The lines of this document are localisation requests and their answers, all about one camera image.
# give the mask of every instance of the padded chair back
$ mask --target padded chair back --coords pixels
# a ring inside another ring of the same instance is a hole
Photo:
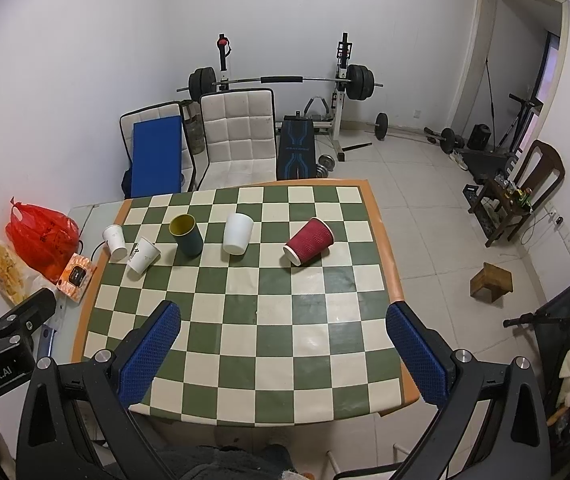
[[[148,106],[128,112],[120,118],[120,134],[125,144],[127,158],[131,164],[132,153],[132,136],[134,134],[134,124],[150,121],[152,119],[160,119],[161,117],[174,117],[181,114],[181,108],[177,102],[162,103],[159,105]],[[182,192],[193,190],[193,181],[196,177],[194,171],[194,156],[191,154],[190,146],[185,136],[185,128],[181,133],[181,172],[185,176],[185,182],[181,187]]]
[[[209,162],[274,159],[274,97],[269,88],[228,90],[201,97]]]
[[[518,184],[521,181],[523,173],[525,173],[525,170],[527,168],[528,162],[532,158],[532,154],[536,149],[540,151],[540,159],[536,163],[536,166],[534,166],[532,172],[523,182],[520,183],[521,189],[526,189],[529,187],[532,190],[532,193],[536,193],[537,190],[539,190],[540,186],[542,186],[542,184],[548,179],[553,171],[558,171],[558,176],[556,177],[556,180],[552,182],[552,184],[550,184],[550,186],[545,190],[545,192],[539,196],[537,201],[532,204],[533,211],[536,211],[542,204],[545,203],[548,197],[565,178],[565,167],[563,166],[563,161],[561,160],[561,156],[558,154],[558,151],[549,144],[536,139],[530,146],[530,149],[525,156],[525,160],[521,165],[521,169],[516,174],[514,182]]]

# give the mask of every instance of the weight plate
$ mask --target weight plate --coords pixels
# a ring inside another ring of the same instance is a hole
[[[387,114],[381,112],[376,116],[376,126],[374,126],[374,135],[379,140],[385,140],[387,135]]]
[[[201,69],[201,96],[216,91],[216,72],[210,66]]]
[[[347,78],[350,82],[345,88],[348,98],[358,101],[363,93],[363,71],[361,65],[348,65]]]
[[[447,153],[448,155],[454,151],[454,145],[456,144],[456,135],[454,135],[454,130],[451,128],[445,128],[441,132],[441,150],[443,153]]]
[[[374,74],[366,66],[363,66],[363,93],[361,101],[365,101],[374,93]]]
[[[190,74],[189,82],[187,83],[190,89],[190,99],[195,103],[201,100],[201,72],[203,69],[197,68],[192,74]]]

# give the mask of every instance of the black speaker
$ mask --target black speaker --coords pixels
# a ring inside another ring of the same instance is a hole
[[[486,145],[488,145],[488,140],[491,135],[492,132],[487,124],[475,124],[472,134],[468,139],[468,148],[482,152]]]

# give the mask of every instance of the white paper cup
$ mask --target white paper cup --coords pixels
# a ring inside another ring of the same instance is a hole
[[[161,251],[155,245],[141,237],[134,250],[131,251],[127,266],[139,274],[143,274],[147,267],[158,257]]]
[[[127,247],[125,247],[125,237],[123,228],[120,225],[110,225],[102,232],[102,239],[107,243],[110,249],[111,257],[114,261],[122,260],[127,256]]]
[[[223,234],[223,249],[228,254],[243,254],[252,236],[254,220],[242,213],[232,213],[227,217]]]

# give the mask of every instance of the white chair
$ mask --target white chair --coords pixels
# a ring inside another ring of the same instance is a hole
[[[132,136],[134,134],[134,124],[150,121],[152,119],[160,119],[161,117],[174,117],[181,114],[181,108],[177,102],[162,103],[159,105],[148,106],[128,112],[120,118],[120,134],[125,144],[127,158],[131,167],[131,149]],[[193,191],[196,179],[194,171],[194,156],[191,154],[190,145],[185,136],[185,127],[181,128],[181,173],[185,177],[185,181],[181,186],[182,192]]]
[[[209,164],[199,189],[276,180],[274,97],[269,88],[201,97]]]

